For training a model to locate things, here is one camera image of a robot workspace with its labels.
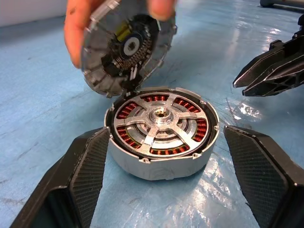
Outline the person's bare hand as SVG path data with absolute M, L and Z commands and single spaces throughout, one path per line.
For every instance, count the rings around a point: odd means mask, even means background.
M 84 40 L 84 29 L 88 26 L 90 16 L 102 0 L 69 0 L 66 6 L 64 23 L 64 40 L 70 59 L 75 68 L 80 68 L 81 47 Z M 148 0 L 150 16 L 165 21 L 175 13 L 176 0 Z

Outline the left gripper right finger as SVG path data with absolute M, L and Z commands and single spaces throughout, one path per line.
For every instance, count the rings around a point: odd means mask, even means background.
M 268 135 L 224 127 L 241 191 L 261 228 L 304 226 L 304 170 Z

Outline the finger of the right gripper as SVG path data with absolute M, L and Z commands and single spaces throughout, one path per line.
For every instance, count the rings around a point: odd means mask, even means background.
M 274 96 L 304 84 L 304 69 L 284 71 L 275 76 L 259 76 L 243 91 L 243 96 Z
M 275 40 L 269 50 L 243 67 L 233 81 L 233 87 L 247 87 L 259 76 L 275 76 L 284 71 L 296 71 L 304 68 L 304 37 L 287 42 Z

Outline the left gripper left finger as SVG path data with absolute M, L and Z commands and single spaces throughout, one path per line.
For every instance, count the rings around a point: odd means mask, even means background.
M 11 227 L 90 227 L 103 186 L 109 138 L 107 127 L 75 138 L 42 177 Z

